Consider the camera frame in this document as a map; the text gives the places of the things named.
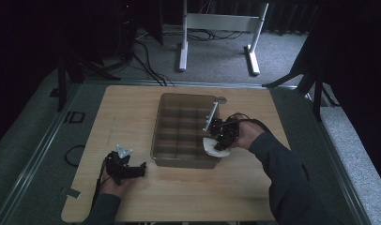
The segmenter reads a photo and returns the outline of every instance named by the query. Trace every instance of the hand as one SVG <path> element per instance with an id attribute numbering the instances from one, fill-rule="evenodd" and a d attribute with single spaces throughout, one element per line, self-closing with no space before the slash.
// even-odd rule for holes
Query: hand
<path id="1" fill-rule="evenodd" d="M 120 199 L 126 195 L 129 191 L 131 184 L 134 182 L 134 179 L 125 179 L 121 182 L 119 186 L 114 179 L 106 171 L 106 167 L 103 170 L 102 176 L 102 185 L 99 189 L 99 194 L 113 194 Z"/>
<path id="2" fill-rule="evenodd" d="M 246 117 L 242 114 L 235 114 L 234 118 L 246 119 Z M 240 122 L 239 137 L 235 140 L 231 147 L 242 147 L 249 150 L 251 143 L 264 132 L 266 131 L 253 122 Z"/>

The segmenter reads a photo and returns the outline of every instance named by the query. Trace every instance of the white object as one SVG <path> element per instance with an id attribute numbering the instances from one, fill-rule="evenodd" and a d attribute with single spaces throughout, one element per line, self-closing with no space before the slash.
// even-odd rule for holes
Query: white object
<path id="1" fill-rule="evenodd" d="M 116 151 L 120 158 L 124 158 L 133 152 L 132 149 L 125 148 L 119 144 L 116 146 Z"/>
<path id="2" fill-rule="evenodd" d="M 217 141 L 210 138 L 203 138 L 203 146 L 208 155 L 216 158 L 225 158 L 231 156 L 231 148 L 226 148 L 225 150 L 219 151 L 214 148 Z"/>

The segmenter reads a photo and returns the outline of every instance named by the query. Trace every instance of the black curtain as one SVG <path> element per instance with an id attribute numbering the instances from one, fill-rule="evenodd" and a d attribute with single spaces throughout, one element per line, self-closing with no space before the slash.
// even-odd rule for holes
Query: black curtain
<path id="1" fill-rule="evenodd" d="M 381 1 L 325 7 L 292 72 L 322 75 L 381 176 Z"/>
<path id="2" fill-rule="evenodd" d="M 0 139 L 56 68 L 52 30 L 37 1 L 0 1 Z"/>

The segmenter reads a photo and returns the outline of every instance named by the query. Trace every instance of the person's right hand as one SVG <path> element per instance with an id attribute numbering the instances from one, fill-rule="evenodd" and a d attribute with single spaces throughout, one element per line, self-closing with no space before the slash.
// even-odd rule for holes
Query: person's right hand
<path id="1" fill-rule="evenodd" d="M 235 119 L 246 119 L 242 114 L 235 114 L 233 116 Z M 231 147 L 241 147 L 249 150 L 251 143 L 262 133 L 266 132 L 259 125 L 245 121 L 239 123 L 239 137 L 231 145 Z"/>

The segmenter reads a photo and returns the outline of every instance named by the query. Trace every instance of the white cloth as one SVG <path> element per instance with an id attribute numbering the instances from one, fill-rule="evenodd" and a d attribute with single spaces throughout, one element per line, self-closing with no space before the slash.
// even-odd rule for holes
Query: white cloth
<path id="1" fill-rule="evenodd" d="M 231 148 L 226 148 L 225 150 L 219 151 L 214 149 L 214 146 L 217 144 L 217 141 L 210 138 L 203 138 L 203 146 L 205 147 L 206 153 L 212 157 L 216 158 L 225 158 L 231 155 Z"/>

